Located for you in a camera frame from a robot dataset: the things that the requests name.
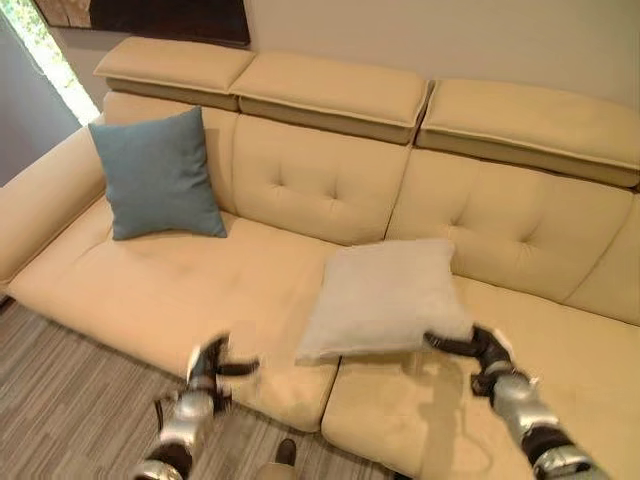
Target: white pillow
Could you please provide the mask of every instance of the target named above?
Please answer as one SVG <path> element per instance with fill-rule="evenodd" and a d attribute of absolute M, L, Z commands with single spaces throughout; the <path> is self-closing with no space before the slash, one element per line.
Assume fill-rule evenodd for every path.
<path fill-rule="evenodd" d="M 428 330 L 469 340 L 472 322 L 449 266 L 453 251 L 440 238 L 338 250 L 325 266 L 297 359 L 421 350 Z"/>

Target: beige sofa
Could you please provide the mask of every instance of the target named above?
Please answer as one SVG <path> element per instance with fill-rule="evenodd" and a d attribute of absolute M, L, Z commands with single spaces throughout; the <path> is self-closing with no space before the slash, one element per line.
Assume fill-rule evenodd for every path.
<path fill-rule="evenodd" d="M 424 479 L 527 478 L 470 360 L 297 366 L 341 245 L 444 236 L 462 302 L 500 328 L 569 432 L 640 475 L 640 118 L 567 92 L 283 52 L 130 38 L 96 70 L 99 121 L 201 104 L 226 239 L 114 242 L 86 128 L 0 193 L 1 291 L 177 375 L 223 330 L 259 375 L 234 398 Z"/>

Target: pillow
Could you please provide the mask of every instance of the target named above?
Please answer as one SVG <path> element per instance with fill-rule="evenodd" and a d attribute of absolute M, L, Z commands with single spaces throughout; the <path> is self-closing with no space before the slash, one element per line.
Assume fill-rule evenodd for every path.
<path fill-rule="evenodd" d="M 423 334 L 470 340 L 472 322 L 456 298 L 445 239 L 387 241 L 338 250 L 297 359 L 415 351 Z"/>
<path fill-rule="evenodd" d="M 107 177 L 114 240 L 172 229 L 227 236 L 207 171 L 200 107 L 89 130 Z"/>

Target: striped carpet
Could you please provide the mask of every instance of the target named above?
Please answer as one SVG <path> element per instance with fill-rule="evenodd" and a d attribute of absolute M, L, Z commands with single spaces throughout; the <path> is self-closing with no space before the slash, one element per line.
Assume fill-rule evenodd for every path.
<path fill-rule="evenodd" d="M 0 310 L 0 477 L 127 478 L 155 435 L 152 399 L 175 377 L 16 304 Z M 192 479 L 253 479 L 280 440 L 302 480 L 382 480 L 389 471 L 240 406 L 219 418 Z"/>

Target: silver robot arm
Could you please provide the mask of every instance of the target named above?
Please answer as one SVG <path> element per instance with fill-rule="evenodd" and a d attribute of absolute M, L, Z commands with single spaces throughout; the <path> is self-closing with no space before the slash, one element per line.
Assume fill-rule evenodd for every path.
<path fill-rule="evenodd" d="M 218 384 L 218 376 L 254 372 L 259 362 L 223 363 L 228 335 L 218 337 L 191 356 L 187 385 L 176 392 L 173 416 L 163 425 L 162 407 L 156 402 L 159 434 L 146 459 L 137 465 L 134 480 L 186 480 L 213 429 L 214 416 L 227 409 L 231 394 Z"/>
<path fill-rule="evenodd" d="M 567 436 L 558 417 L 540 400 L 534 382 L 511 361 L 507 349 L 488 330 L 474 326 L 470 342 L 444 339 L 429 332 L 425 341 L 446 353 L 476 358 L 480 373 L 471 390 L 488 397 L 507 424 L 511 438 L 527 456 L 538 480 L 605 480 L 609 477 Z"/>

